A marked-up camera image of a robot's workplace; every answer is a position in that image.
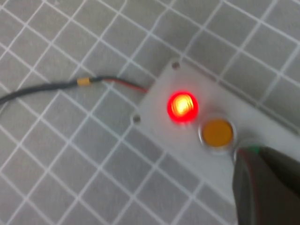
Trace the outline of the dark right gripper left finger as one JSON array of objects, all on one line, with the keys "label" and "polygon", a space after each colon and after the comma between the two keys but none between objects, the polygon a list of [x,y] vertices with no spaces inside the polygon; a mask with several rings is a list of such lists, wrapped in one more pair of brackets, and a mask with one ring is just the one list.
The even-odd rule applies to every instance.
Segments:
[{"label": "dark right gripper left finger", "polygon": [[298,225],[300,187],[287,187],[259,150],[239,150],[232,180],[240,225]]}]

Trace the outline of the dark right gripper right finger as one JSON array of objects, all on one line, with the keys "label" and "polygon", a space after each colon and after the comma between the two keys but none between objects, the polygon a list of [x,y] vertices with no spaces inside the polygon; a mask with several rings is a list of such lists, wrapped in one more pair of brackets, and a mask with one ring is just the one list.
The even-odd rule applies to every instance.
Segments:
[{"label": "dark right gripper right finger", "polygon": [[258,154],[287,187],[300,186],[298,161],[270,147],[261,147]]}]

